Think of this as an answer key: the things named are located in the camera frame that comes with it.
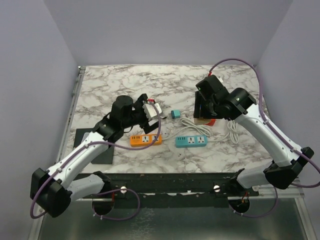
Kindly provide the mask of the beige cube socket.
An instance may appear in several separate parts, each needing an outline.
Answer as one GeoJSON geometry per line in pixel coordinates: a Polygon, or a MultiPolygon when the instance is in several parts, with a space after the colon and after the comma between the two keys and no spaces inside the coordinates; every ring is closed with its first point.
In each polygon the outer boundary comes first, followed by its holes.
{"type": "Polygon", "coordinates": [[[206,125],[211,121],[211,119],[204,119],[204,118],[194,118],[194,123],[196,125],[206,125]]]}

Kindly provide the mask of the red cube socket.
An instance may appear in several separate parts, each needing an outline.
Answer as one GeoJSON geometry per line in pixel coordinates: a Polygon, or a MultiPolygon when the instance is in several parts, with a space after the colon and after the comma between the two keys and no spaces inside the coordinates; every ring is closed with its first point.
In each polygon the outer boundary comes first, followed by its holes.
{"type": "Polygon", "coordinates": [[[207,126],[213,126],[216,122],[216,119],[211,119],[206,125],[207,126]]]}

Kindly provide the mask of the orange power strip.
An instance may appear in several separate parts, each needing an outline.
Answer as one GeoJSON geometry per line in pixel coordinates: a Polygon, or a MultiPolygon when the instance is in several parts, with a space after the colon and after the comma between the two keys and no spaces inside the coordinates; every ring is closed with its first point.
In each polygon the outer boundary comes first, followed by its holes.
{"type": "Polygon", "coordinates": [[[132,135],[130,137],[130,146],[137,147],[145,147],[149,145],[155,138],[156,134],[141,134],[141,135],[132,135]]]}

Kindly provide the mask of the teal power strip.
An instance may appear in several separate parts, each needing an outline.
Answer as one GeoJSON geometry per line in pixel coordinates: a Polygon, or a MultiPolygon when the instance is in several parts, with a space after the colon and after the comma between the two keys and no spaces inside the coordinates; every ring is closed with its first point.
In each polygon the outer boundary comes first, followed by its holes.
{"type": "Polygon", "coordinates": [[[208,144],[208,138],[205,135],[177,136],[175,138],[176,148],[198,148],[205,147],[208,144]]]}

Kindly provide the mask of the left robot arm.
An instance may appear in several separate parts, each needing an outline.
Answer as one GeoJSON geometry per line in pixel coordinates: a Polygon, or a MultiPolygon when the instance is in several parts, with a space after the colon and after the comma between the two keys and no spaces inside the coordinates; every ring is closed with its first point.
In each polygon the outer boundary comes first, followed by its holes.
{"type": "Polygon", "coordinates": [[[56,218],[71,202],[97,195],[106,197],[111,190],[110,181],[101,172],[76,179],[78,174],[97,156],[109,147],[119,148],[116,142],[124,135],[125,129],[139,126],[145,134],[161,129],[160,105],[144,93],[136,101],[130,96],[120,95],[112,104],[111,111],[97,122],[88,136],[67,157],[47,170],[38,168],[31,176],[30,216],[35,205],[45,214],[56,218]]]}

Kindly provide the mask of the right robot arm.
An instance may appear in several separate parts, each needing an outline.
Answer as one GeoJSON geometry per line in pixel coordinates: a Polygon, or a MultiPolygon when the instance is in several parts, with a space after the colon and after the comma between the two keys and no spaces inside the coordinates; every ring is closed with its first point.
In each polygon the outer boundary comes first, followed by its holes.
{"type": "Polygon", "coordinates": [[[238,87],[228,92],[215,75],[205,77],[196,88],[203,101],[195,101],[195,107],[204,110],[205,118],[235,121],[251,133],[272,158],[266,165],[239,170],[230,180],[230,191],[240,196],[253,186],[271,184],[285,190],[291,185],[314,151],[289,140],[269,118],[263,117],[256,99],[245,89],[238,87]]]}

